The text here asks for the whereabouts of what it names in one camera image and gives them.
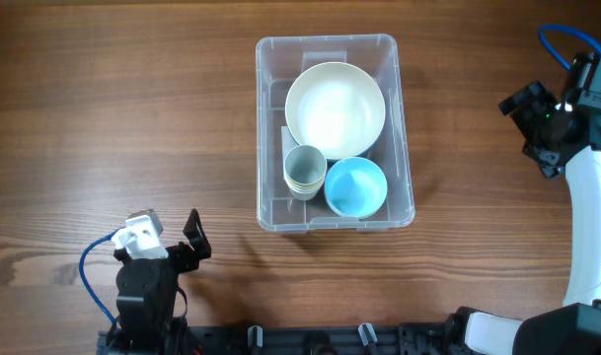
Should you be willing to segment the grey cup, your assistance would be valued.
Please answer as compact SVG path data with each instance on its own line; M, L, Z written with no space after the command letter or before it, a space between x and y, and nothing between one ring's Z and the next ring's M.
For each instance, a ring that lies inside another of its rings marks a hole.
M283 159L283 176L293 184L308 187L326 177L327 160L323 153L310 145L299 145L289 150Z

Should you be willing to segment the clear plastic storage container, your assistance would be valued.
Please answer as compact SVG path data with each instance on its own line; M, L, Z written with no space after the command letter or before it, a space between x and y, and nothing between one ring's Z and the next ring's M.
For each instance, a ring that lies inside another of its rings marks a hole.
M386 34L256 45L257 221L277 233L409 225L398 45Z

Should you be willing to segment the light blue bowl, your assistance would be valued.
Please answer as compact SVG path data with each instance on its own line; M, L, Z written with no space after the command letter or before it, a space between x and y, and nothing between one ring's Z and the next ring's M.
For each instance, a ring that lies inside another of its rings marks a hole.
M331 166L324 193L328 205L340 217L365 219L374 215L385 202L388 182L374 162L351 157Z

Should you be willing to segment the cream plate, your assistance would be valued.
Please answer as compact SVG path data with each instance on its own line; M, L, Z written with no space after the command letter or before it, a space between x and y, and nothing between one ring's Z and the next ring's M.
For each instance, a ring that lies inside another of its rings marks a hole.
M292 83L284 106L286 126L300 145L325 158L357 156L380 137L386 104L375 80L345 62L324 62Z

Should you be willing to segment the pale green cup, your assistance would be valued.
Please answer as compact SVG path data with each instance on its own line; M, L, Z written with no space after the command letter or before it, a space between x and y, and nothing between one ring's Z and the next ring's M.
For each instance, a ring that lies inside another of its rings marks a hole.
M294 188L289 188L289 190L295 199L298 199L301 201L308 201L308 200L313 199L321 189L318 187L318 188L314 188L314 189L310 189L310 190L305 190L305 189L298 190L298 189L294 189Z

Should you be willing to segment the yellow cup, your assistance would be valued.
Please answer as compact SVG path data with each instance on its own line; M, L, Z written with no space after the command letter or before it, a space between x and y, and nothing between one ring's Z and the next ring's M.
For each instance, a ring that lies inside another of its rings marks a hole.
M296 183L293 180L287 180L286 184L291 190L294 190L294 191L297 191L300 193L310 193L310 192L318 191L324 185L324 181L320 180L313 184L304 185L304 184Z

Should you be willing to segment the dark blue plate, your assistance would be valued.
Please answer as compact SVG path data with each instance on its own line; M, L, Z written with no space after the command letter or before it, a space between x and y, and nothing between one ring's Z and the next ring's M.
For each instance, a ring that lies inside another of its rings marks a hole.
M377 146L377 144L379 142L380 142L380 139L377 138L366 150L364 150L363 152L357 154L357 157L369 159L370 156L372 155L372 152L373 152L374 148ZM338 161L340 161L340 158L337 158L337 159L327 158L327 162L329 164L333 164L333 163L338 162Z

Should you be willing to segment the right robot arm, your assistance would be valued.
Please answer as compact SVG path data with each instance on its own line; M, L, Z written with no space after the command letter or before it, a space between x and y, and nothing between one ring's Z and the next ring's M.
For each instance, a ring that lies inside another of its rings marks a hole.
M444 323L445 354L601 354L601 53L578 53L559 98L539 81L502 101L544 176L564 175L572 262L561 308L526 320L461 308Z

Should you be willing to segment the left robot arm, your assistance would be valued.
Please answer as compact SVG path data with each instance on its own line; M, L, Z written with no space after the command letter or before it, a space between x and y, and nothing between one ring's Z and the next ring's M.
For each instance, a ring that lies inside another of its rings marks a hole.
M203 345L189 330L185 315L174 315L178 295L186 292L179 276L198 269L211 257L198 212L188 215L187 240L165 247L157 213L131 214L111 237L114 258L122 263L116 275L118 316L98 342L99 354L202 354Z

